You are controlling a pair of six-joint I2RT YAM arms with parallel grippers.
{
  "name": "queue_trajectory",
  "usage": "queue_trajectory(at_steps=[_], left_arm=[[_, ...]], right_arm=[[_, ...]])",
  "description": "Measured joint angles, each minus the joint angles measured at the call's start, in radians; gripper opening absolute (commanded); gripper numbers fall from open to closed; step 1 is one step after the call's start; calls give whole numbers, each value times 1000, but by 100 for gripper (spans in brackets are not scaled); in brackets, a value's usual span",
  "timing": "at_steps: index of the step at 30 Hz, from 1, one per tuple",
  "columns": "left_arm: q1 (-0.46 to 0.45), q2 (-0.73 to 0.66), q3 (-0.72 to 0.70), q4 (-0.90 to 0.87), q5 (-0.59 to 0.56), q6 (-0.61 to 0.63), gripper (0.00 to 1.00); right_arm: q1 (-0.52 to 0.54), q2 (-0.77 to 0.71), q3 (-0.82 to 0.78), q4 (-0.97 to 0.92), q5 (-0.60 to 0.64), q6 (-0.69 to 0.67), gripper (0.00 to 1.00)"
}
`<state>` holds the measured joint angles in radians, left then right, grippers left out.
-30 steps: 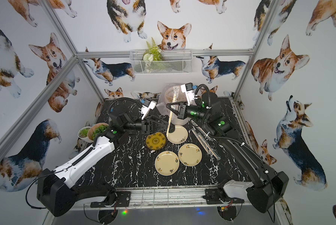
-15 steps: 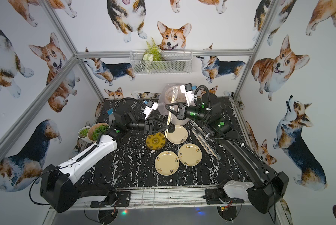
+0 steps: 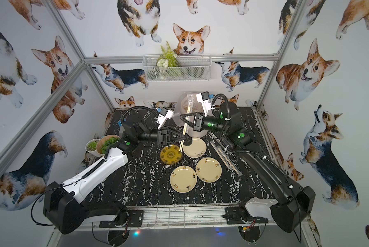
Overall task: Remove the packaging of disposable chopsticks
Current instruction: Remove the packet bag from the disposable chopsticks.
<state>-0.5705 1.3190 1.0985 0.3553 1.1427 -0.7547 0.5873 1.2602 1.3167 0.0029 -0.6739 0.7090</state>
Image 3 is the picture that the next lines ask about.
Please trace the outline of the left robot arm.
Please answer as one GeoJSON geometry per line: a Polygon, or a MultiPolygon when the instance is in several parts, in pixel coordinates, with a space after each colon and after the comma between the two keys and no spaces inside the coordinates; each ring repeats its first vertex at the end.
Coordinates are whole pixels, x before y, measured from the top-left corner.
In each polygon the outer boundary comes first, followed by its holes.
{"type": "Polygon", "coordinates": [[[92,210],[84,205],[86,197],[107,177],[129,163],[142,150],[146,142],[158,146],[168,146],[190,137],[175,128],[164,126],[173,111],[162,108],[153,110],[135,106],[122,114],[120,139],[107,147],[105,154],[78,175],[58,184],[51,183],[44,192],[43,215],[51,226],[66,235],[75,231],[83,223],[96,221],[127,222],[127,208],[120,202],[108,203],[101,210],[92,210]]]}

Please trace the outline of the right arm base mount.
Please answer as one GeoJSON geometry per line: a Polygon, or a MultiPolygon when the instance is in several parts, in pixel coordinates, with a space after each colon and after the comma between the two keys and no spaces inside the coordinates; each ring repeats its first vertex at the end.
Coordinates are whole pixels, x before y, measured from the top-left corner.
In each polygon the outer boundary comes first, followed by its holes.
{"type": "Polygon", "coordinates": [[[269,220],[262,217],[251,216],[243,207],[227,207],[222,216],[228,224],[268,223],[269,220]]]}

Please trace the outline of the bare wooden chopsticks pair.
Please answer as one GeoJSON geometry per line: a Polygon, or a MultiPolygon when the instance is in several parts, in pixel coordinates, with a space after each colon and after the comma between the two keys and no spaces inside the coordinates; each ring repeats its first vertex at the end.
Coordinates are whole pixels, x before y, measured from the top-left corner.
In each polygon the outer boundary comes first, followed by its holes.
{"type": "MultiPolygon", "coordinates": [[[[183,134],[185,134],[185,133],[187,134],[187,128],[188,128],[188,124],[185,123],[184,127],[183,127],[183,134]]],[[[182,152],[182,150],[183,150],[184,142],[185,142],[184,140],[180,142],[180,146],[179,146],[179,151],[180,152],[182,152]]]]}

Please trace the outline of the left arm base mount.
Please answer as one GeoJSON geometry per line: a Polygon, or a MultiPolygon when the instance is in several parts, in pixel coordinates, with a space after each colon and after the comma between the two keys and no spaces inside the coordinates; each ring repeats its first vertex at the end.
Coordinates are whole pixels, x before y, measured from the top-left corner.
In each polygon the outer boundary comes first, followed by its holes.
{"type": "Polygon", "coordinates": [[[129,210],[126,212],[121,212],[114,221],[101,221],[99,228],[141,227],[143,216],[143,210],[129,210]]]}

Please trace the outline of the disposable chopsticks pack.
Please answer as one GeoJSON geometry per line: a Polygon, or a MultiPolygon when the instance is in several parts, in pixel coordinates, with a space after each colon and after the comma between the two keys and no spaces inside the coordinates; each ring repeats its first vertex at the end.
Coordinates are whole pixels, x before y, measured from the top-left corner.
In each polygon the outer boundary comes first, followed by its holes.
{"type": "Polygon", "coordinates": [[[194,95],[188,94],[187,95],[187,110],[186,113],[192,113],[193,112],[193,105],[194,105],[194,95]]]}

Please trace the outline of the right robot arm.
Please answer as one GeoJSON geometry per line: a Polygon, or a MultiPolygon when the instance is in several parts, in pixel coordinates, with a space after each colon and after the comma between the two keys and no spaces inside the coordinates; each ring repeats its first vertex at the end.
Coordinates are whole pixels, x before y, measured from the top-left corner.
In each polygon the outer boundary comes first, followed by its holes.
{"type": "Polygon", "coordinates": [[[274,195],[271,200],[250,199],[245,204],[246,211],[253,217],[273,219],[287,233],[300,227],[312,211],[315,191],[309,186],[302,187],[267,156],[242,125],[237,105],[224,94],[210,98],[208,92],[203,92],[196,95],[196,100],[202,105],[202,112],[186,113],[180,119],[194,131],[215,134],[222,148],[250,165],[274,195]]]}

